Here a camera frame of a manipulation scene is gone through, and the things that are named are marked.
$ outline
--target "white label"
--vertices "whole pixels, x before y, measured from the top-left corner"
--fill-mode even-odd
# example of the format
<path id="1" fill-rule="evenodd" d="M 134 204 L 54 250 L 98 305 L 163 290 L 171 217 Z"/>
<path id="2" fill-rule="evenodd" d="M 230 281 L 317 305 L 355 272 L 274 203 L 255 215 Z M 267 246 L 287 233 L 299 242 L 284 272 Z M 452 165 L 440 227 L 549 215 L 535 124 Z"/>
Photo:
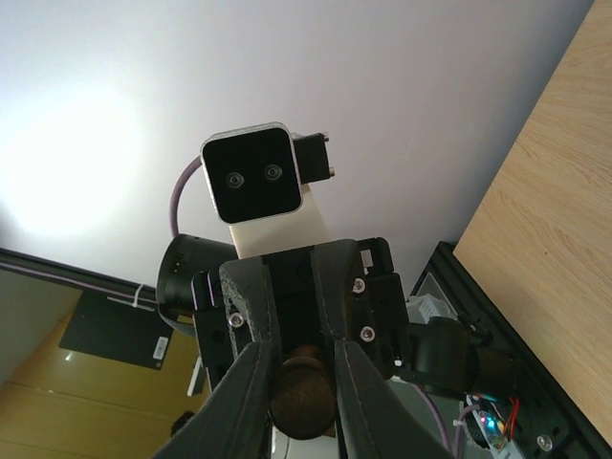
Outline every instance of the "white label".
<path id="1" fill-rule="evenodd" d="M 153 359 L 160 361 L 164 358 L 165 348 L 168 347 L 169 339 L 166 337 L 160 337 L 157 340 L 157 346 L 155 346 L 155 352 L 153 353 Z"/>

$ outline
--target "robotic arm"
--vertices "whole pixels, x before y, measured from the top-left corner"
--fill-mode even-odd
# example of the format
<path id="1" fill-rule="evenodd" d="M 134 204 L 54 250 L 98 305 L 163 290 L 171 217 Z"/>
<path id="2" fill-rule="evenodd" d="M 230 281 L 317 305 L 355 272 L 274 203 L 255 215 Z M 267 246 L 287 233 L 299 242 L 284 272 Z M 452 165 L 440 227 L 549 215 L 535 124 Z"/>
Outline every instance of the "robotic arm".
<path id="1" fill-rule="evenodd" d="M 334 175 L 327 141 L 271 123 L 203 145 L 234 246 L 177 236 L 157 295 L 193 317 L 213 391 L 157 458 L 270 458 L 273 426 L 299 440 L 334 426 L 340 458 L 451 457 L 385 381 L 454 398 L 511 394 L 514 362 L 473 344 L 468 326 L 408 322 L 383 239 L 331 240 L 308 185 Z"/>

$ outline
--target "silver screw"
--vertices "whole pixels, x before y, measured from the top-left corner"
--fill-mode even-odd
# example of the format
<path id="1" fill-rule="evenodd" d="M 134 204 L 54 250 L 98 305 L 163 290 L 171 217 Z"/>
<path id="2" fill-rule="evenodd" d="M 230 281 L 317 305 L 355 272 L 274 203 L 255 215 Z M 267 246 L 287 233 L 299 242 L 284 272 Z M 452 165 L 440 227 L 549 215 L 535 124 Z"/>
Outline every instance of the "silver screw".
<path id="1" fill-rule="evenodd" d="M 240 328 L 245 324 L 245 318 L 240 313 L 233 313 L 229 316 L 229 326 L 231 328 Z"/>
<path id="2" fill-rule="evenodd" d="M 540 435 L 537 437 L 537 445 L 544 452 L 549 452 L 553 449 L 553 441 L 548 435 Z"/>
<path id="3" fill-rule="evenodd" d="M 363 327 L 360 332 L 360 338 L 365 342 L 372 342 L 376 337 L 376 332 L 372 327 Z"/>
<path id="4" fill-rule="evenodd" d="M 353 293 L 362 294 L 363 292 L 365 292 L 365 281 L 358 277 L 353 284 Z"/>

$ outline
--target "wooden surface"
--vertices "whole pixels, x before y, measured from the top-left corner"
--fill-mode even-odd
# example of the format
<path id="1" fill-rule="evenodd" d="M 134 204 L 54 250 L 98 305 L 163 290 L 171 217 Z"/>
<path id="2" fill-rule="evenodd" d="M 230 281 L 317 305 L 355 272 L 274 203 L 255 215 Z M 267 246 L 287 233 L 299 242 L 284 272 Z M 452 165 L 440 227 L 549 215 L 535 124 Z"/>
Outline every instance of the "wooden surface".
<path id="1" fill-rule="evenodd" d="M 612 0 L 586 16 L 455 255 L 612 443 Z"/>
<path id="2" fill-rule="evenodd" d="M 206 399 L 186 395 L 195 339 L 175 333 L 158 371 L 60 349 L 69 319 L 0 388 L 0 458 L 150 457 Z"/>

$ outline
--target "camera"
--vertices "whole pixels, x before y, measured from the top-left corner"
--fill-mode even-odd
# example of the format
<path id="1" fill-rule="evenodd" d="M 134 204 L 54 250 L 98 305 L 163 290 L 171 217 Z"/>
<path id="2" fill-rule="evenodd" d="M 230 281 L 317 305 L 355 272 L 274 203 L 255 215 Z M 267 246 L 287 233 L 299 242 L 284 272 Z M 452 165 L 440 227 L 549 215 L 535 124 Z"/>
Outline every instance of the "camera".
<path id="1" fill-rule="evenodd" d="M 302 204 L 294 140 L 280 122 L 212 136 L 202 145 L 202 164 L 227 224 L 290 213 Z"/>

